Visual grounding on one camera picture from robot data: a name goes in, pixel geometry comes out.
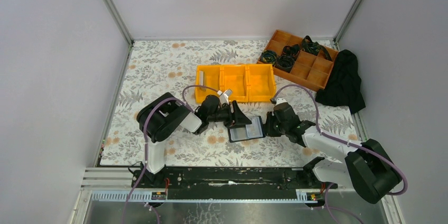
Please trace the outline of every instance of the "purple cable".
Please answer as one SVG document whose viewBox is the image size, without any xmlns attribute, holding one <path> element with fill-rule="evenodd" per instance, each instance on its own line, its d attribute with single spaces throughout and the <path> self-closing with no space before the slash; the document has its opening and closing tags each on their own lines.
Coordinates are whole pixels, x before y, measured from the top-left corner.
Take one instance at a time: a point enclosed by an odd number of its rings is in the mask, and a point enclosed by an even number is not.
<svg viewBox="0 0 448 224">
<path fill-rule="evenodd" d="M 288 85 L 286 85 L 286 86 L 280 88 L 280 89 L 277 91 L 277 93 L 274 95 L 274 98 L 273 98 L 273 99 L 275 99 L 275 98 L 277 97 L 277 95 L 280 94 L 280 91 L 282 91 L 284 88 L 287 88 L 287 87 L 299 87 L 299 88 L 305 90 L 305 91 L 308 93 L 308 95 L 311 97 L 311 99 L 313 100 L 313 103 L 314 103 L 314 107 L 316 108 L 316 129 L 318 130 L 318 132 L 319 132 L 321 135 L 323 135 L 323 136 L 325 136 L 325 137 L 327 137 L 327 138 L 329 138 L 329 139 L 332 139 L 332 140 L 334 140 L 334 141 L 337 141 L 337 142 L 339 142 L 339 143 L 341 143 L 341 144 L 349 145 L 349 146 L 352 146 L 352 147 L 361 149 L 361 150 L 363 150 L 363 151 L 365 151 L 365 152 L 367 152 L 367 153 L 369 153 L 369 154 L 375 156 L 376 158 L 382 160 L 383 162 L 387 163 L 387 165 L 389 165 L 390 167 L 392 167 L 392 169 L 394 169 L 395 171 L 397 171 L 397 173 L 398 173 L 398 174 L 401 176 L 401 178 L 403 179 L 403 188 L 402 188 L 401 191 L 398 191 L 398 192 L 388 192 L 388 193 L 387 193 L 388 195 L 395 195 L 395 196 L 398 196 L 398 195 L 402 195 L 403 193 L 405 193 L 405 192 L 407 191 L 407 188 L 408 188 L 408 182 L 407 182 L 407 179 L 406 179 L 404 173 L 403 173 L 403 172 L 402 172 L 402 171 L 401 171 L 401 170 L 400 170 L 394 163 L 392 163 L 392 162 L 389 161 L 388 159 L 384 158 L 384 157 L 381 156 L 380 154 L 375 153 L 374 151 L 372 151 L 372 150 L 370 150 L 370 149 L 367 149 L 367 148 L 365 148 L 365 147 L 363 147 L 363 146 L 359 146 L 359 145 L 357 145 L 357 144 L 350 143 L 350 142 L 348 142 L 348 141 L 346 141 L 346 140 L 343 140 L 343 139 L 341 139 L 341 138 L 338 138 L 338 137 L 334 137 L 334 136 L 332 136 L 332 135 L 329 135 L 329 134 L 327 134 L 325 131 L 323 131 L 323 130 L 320 128 L 320 126 L 319 126 L 319 109 L 318 109 L 318 104 L 316 103 L 316 100 L 314 99 L 313 95 L 311 94 L 311 92 L 310 92 L 308 89 L 306 89 L 305 87 L 302 87 L 302 86 L 300 86 L 300 85 L 298 85 L 298 84 L 288 84 Z"/>
<path fill-rule="evenodd" d="M 354 213 L 352 213 L 352 212 L 350 212 L 350 211 L 348 211 L 346 209 L 339 208 L 339 207 L 326 207 L 326 206 L 323 206 L 323 207 L 314 207 L 312 209 L 309 208 L 309 207 L 300 207 L 299 208 L 299 210 L 323 210 L 323 209 L 331 209 L 331 210 L 336 210 L 336 211 L 347 213 L 347 214 L 353 216 L 355 219 L 357 219 L 359 221 L 359 223 L 364 224 L 364 222 L 361 220 L 361 218 L 356 216 L 356 214 L 354 214 Z"/>
<path fill-rule="evenodd" d="M 189 110 L 191 110 L 191 112 L 194 112 L 194 110 L 190 107 L 190 105 L 188 104 L 188 102 L 185 100 L 185 91 L 186 91 L 187 89 L 189 89 L 189 88 L 192 88 L 192 87 L 207 88 L 207 89 L 213 90 L 213 91 L 215 91 L 215 92 L 218 92 L 216 89 L 214 89 L 214 88 L 210 88 L 210 87 L 207 87 L 207 86 L 204 86 L 204 85 L 189 85 L 189 86 L 186 86 L 186 87 L 182 90 L 182 99 L 183 99 L 183 101 L 185 102 L 185 106 L 186 106 Z"/>
<path fill-rule="evenodd" d="M 145 207 L 146 207 L 146 206 L 149 206 L 149 208 L 150 208 L 151 210 L 154 211 L 155 216 L 157 217 L 157 224 L 160 224 L 160 215 L 158 214 L 158 212 L 157 212 L 157 210 L 155 209 L 155 207 L 153 207 L 153 206 L 150 205 L 150 204 L 145 204 Z"/>
<path fill-rule="evenodd" d="M 184 103 L 182 101 L 180 101 L 179 99 L 177 99 L 175 97 L 166 98 L 165 100 L 162 100 L 160 103 L 158 103 L 156 106 L 154 106 L 154 108 L 151 110 L 150 114 L 146 118 L 145 124 L 143 125 L 143 131 L 144 131 L 143 137 L 145 138 L 145 165 L 143 166 L 143 169 L 142 169 L 142 172 L 140 173 L 140 176 L 135 181 L 134 186 L 131 188 L 131 190 L 129 191 L 129 194 L 126 197 L 125 206 L 123 207 L 122 224 L 125 223 L 126 206 L 127 206 L 128 202 L 129 202 L 130 196 L 134 192 L 135 188 L 137 188 L 137 185 L 138 185 L 138 183 L 140 183 L 140 180 L 142 179 L 143 174 L 145 173 L 145 170 L 146 170 L 146 168 L 148 166 L 148 142 L 150 141 L 150 139 L 146 135 L 146 130 L 148 129 L 148 124 L 150 122 L 150 118 L 160 108 L 160 106 L 162 106 L 163 104 L 165 104 L 166 102 L 169 102 L 169 101 L 177 101 L 180 104 L 184 105 Z"/>
<path fill-rule="evenodd" d="M 348 213 L 350 215 L 352 215 L 353 217 L 355 217 L 359 223 L 364 224 L 364 222 L 362 222 L 362 220 L 356 216 L 354 213 L 346 210 L 346 209 L 342 209 L 342 208 L 337 208 L 337 207 L 331 207 L 328 205 L 328 190 L 334 185 L 334 183 L 330 183 L 330 185 L 328 185 L 327 189 L 325 190 L 325 207 L 328 210 L 328 213 L 330 214 L 330 216 L 333 218 L 334 221 L 336 221 L 337 224 L 341 224 L 336 217 L 333 215 L 333 213 L 331 212 L 331 209 L 336 210 L 336 211 L 341 211 L 341 212 L 345 212 Z"/>
</svg>

